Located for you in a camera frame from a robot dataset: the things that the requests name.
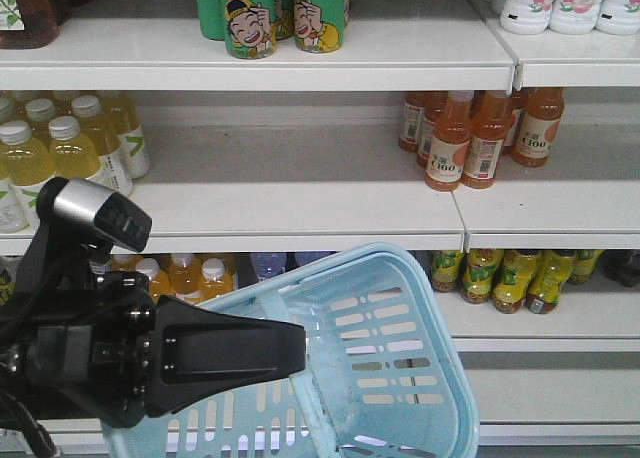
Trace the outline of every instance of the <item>juice bottle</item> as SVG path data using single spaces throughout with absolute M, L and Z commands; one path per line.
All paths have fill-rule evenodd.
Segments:
M 436 129 L 436 121 L 442 116 L 444 106 L 447 103 L 446 91 L 431 91 L 427 95 L 424 105 L 424 116 L 420 128 L 420 144 L 416 154 L 416 162 L 422 168 L 427 167 L 429 153 L 431 153 L 431 142 Z
M 487 91 L 471 121 L 471 141 L 461 181 L 471 188 L 488 188 L 495 181 L 502 143 L 509 131 L 511 107 L 504 91 Z
M 434 190 L 453 191 L 458 187 L 469 147 L 472 99 L 473 91 L 450 91 L 436 122 L 425 173 L 425 182 Z
M 36 213 L 38 193 L 55 174 L 51 156 L 42 142 L 33 138 L 26 121 L 10 121 L 0 126 L 0 140 L 6 145 L 2 155 L 13 189 L 27 221 L 36 229 L 40 224 Z
M 133 99 L 122 91 L 99 91 L 98 96 L 122 143 L 129 175 L 134 179 L 146 175 L 151 160 Z
M 169 277 L 153 258 L 138 261 L 135 270 L 149 278 L 149 295 L 154 303 L 158 302 L 160 295 L 173 295 Z
M 564 111 L 561 87 L 538 88 L 525 107 L 512 158 L 528 167 L 544 165 Z
M 491 301 L 497 310 L 515 313 L 524 306 L 527 288 L 538 272 L 541 259 L 540 250 L 504 252 L 499 280 L 491 293 Z
M 410 153 L 418 151 L 420 126 L 428 94 L 428 91 L 407 91 L 404 94 L 402 130 L 400 130 L 398 137 L 398 146 L 404 151 Z
M 511 96 L 509 97 L 511 102 L 511 121 L 509 123 L 507 137 L 505 138 L 504 143 L 502 144 L 502 150 L 500 151 L 500 154 L 502 155 L 509 155 L 513 151 L 516 133 L 520 129 L 522 114 L 524 113 L 525 106 L 527 106 L 530 94 L 530 88 L 522 88 L 511 92 Z
M 58 33 L 53 0 L 0 0 L 0 48 L 41 48 Z
M 189 303 L 200 303 L 200 260 L 193 253 L 171 253 L 169 280 L 176 296 Z
M 456 288 L 460 264 L 464 253 L 460 250 L 439 250 L 433 252 L 433 260 L 429 268 L 431 287 L 446 293 Z
M 467 254 L 460 296 L 468 303 L 484 303 L 491 296 L 493 275 L 502 262 L 504 251 L 475 248 Z
M 202 300 L 209 300 L 234 290 L 233 277 L 219 258 L 209 258 L 202 264 L 199 285 Z
M 133 190 L 133 182 L 126 169 L 121 152 L 121 144 L 107 115 L 102 111 L 98 97 L 83 95 L 71 102 L 73 114 L 78 118 L 80 127 L 93 142 L 100 162 L 109 177 L 109 187 L 124 196 Z
M 578 250 L 568 282 L 572 285 L 582 285 L 589 281 L 603 252 L 604 250 Z
M 86 178 L 108 186 L 108 177 L 93 143 L 81 133 L 80 123 L 73 116 L 59 116 L 49 122 L 51 144 L 49 152 L 56 172 L 63 178 Z
M 27 103 L 27 117 L 33 130 L 33 136 L 39 139 L 47 148 L 51 143 L 49 136 L 49 121 L 58 114 L 56 105 L 48 98 L 38 98 Z
M 538 274 L 527 290 L 526 306 L 534 313 L 546 314 L 560 301 L 560 292 L 571 276 L 576 250 L 544 250 Z

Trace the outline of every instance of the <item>plastic basket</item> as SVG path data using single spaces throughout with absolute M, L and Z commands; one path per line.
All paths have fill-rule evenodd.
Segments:
M 105 426 L 111 456 L 475 456 L 475 401 L 424 271 L 404 250 L 337 253 L 202 306 L 302 324 L 306 369 L 131 429 Z

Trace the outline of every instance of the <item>white bottle cap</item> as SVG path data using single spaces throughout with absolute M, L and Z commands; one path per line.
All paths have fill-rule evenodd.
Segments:
M 49 134 L 55 140 L 70 140 L 80 133 L 80 123 L 73 116 L 59 116 L 49 122 Z
M 26 121 L 9 121 L 0 126 L 0 140 L 5 145 L 19 145 L 31 138 L 31 127 Z
M 179 266 L 189 266 L 194 257 L 193 253 L 171 253 L 171 261 Z
M 219 258 L 209 258 L 202 264 L 202 274 L 207 280 L 219 280 L 225 271 L 224 262 Z
M 136 264 L 136 271 L 153 280 L 160 273 L 160 266 L 153 258 L 143 258 Z
M 102 107 L 97 96 L 82 95 L 71 102 L 73 114 L 80 118 L 90 118 L 100 114 Z
M 48 98 L 38 98 L 31 100 L 25 107 L 30 120 L 37 123 L 49 121 L 56 116 L 56 105 Z

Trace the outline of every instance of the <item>brown bottle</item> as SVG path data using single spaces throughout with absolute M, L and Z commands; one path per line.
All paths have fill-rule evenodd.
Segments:
M 0 48 L 41 48 L 57 36 L 52 0 L 0 0 Z

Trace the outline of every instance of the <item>bottle cap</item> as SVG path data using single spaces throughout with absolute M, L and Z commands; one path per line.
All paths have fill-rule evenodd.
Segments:
M 31 138 L 31 127 L 26 121 L 9 121 L 0 126 L 0 140 L 5 145 L 19 145 Z
M 56 116 L 56 105 L 48 98 L 31 100 L 25 107 L 30 120 L 38 123 L 49 121 Z
M 80 133 L 80 123 L 73 116 L 59 116 L 49 122 L 49 134 L 55 140 L 70 140 Z
M 160 266 L 153 258 L 143 258 L 136 264 L 136 271 L 153 280 L 160 273 Z
M 219 258 L 209 258 L 202 264 L 202 274 L 207 280 L 219 280 L 225 271 L 224 262 Z
M 100 100 L 93 95 L 79 96 L 71 102 L 71 106 L 73 107 L 73 114 L 79 118 L 90 118 L 102 111 Z
M 13 115 L 16 106 L 13 101 L 6 98 L 0 98 L 0 121 L 5 121 Z

